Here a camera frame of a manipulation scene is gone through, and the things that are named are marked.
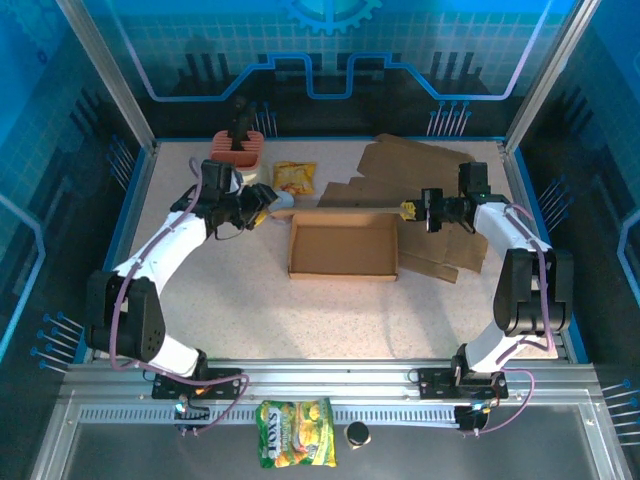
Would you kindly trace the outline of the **black controller board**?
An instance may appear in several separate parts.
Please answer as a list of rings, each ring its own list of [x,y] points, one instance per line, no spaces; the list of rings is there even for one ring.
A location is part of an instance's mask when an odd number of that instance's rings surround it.
[[[454,418],[458,430],[463,435],[479,437],[487,426],[492,407],[488,404],[472,404],[468,406],[455,406]]]
[[[185,395],[181,395],[174,405],[174,420],[176,421],[175,427],[179,431],[182,437],[185,437],[188,432],[197,434],[197,426],[191,424],[185,424],[187,420],[208,420],[210,418],[210,409],[207,407],[196,406],[191,399]]]

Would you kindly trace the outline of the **cream knife block pink top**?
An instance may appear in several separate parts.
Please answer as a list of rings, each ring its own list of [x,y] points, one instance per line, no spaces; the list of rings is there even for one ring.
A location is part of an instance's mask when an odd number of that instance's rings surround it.
[[[227,130],[217,132],[213,139],[209,158],[232,164],[241,174],[245,184],[265,183],[262,154],[265,138],[259,131],[250,130],[244,140],[235,145]]]

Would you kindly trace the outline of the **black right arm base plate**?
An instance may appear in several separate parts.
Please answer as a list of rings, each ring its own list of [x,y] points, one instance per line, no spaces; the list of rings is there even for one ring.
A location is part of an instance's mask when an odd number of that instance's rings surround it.
[[[503,372],[471,372],[457,376],[452,369],[421,368],[417,373],[422,400],[503,400],[509,396]]]

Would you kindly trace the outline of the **aluminium frame post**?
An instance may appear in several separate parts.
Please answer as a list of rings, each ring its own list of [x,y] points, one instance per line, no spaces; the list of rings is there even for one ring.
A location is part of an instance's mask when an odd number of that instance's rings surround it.
[[[84,2],[55,1],[139,145],[153,153],[156,138]]]
[[[601,0],[576,0],[571,14],[507,131],[504,145],[507,154],[514,154],[519,147],[553,86],[566,68],[600,3]]]

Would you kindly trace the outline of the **slotted metal strip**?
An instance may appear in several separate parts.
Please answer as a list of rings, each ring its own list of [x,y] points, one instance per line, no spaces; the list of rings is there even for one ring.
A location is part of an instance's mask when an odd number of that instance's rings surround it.
[[[223,413],[222,406],[212,406],[209,412],[196,411],[180,415],[172,405],[82,407],[78,421],[87,424],[133,425],[207,425]],[[363,422],[366,425],[418,426],[458,429],[455,408],[443,405],[334,405],[335,425]]]

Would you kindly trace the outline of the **aluminium front rail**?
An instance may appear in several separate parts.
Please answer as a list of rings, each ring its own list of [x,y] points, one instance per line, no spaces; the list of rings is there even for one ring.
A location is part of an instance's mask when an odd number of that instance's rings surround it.
[[[263,400],[311,400],[329,397],[335,405],[418,403],[416,371],[450,368],[448,360],[211,360],[213,368],[238,368],[249,377],[245,404]],[[512,361],[506,373],[511,406],[535,379],[533,405],[600,403],[603,393],[594,367],[558,360]],[[109,362],[96,360],[73,365],[63,378],[57,400],[78,404],[149,404],[151,383],[142,372],[115,371]]]

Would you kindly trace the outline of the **small black jar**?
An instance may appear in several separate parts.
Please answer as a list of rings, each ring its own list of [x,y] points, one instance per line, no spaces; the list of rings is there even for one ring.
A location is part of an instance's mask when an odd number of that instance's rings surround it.
[[[347,445],[352,449],[359,449],[371,441],[371,433],[368,426],[361,421],[354,421],[344,429]]]

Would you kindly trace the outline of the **yellow snack bag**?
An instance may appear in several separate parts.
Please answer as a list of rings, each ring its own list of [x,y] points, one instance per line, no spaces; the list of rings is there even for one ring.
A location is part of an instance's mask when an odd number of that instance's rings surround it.
[[[273,188],[291,195],[315,192],[316,163],[277,162],[273,166]]]

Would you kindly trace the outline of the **green candy bag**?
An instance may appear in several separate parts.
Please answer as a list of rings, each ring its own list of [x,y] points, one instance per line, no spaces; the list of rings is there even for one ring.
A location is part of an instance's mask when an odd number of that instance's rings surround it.
[[[255,414],[262,468],[337,466],[334,416],[328,398],[300,402],[267,400]]]

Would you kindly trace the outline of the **brown cardboard mailer box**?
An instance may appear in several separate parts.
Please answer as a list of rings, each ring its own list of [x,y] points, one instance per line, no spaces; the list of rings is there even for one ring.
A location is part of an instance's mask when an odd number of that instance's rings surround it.
[[[418,199],[427,188],[440,188],[445,197],[458,194],[459,166],[472,162],[468,154],[381,134],[366,146],[357,167],[359,175],[347,184],[331,182],[320,207],[396,207]],[[488,250],[486,238],[458,224],[445,223],[429,233],[422,223],[397,220],[399,266],[454,283],[458,271],[482,270]]]
[[[399,207],[290,208],[271,217],[290,222],[292,280],[393,282],[398,277]]]

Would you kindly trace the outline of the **grey metal front panel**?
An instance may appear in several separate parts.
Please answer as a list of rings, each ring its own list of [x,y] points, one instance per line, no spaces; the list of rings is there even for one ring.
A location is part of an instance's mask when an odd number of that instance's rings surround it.
[[[255,406],[211,430],[182,437],[173,425],[87,424],[72,403],[52,422],[32,480],[640,480],[598,403],[504,404],[490,432],[367,425],[352,450],[336,425],[337,466],[264,469]]]

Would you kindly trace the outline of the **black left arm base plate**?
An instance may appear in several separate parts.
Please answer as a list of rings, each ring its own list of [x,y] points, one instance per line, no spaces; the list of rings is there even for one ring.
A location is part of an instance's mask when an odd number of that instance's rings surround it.
[[[235,377],[242,373],[238,368],[211,368],[201,372],[198,381],[221,380],[227,377]],[[234,400],[239,396],[241,380],[233,379],[230,382],[219,383],[212,386],[193,386],[165,376],[156,375],[153,382],[151,396],[156,400],[178,400],[186,397],[188,400]]]

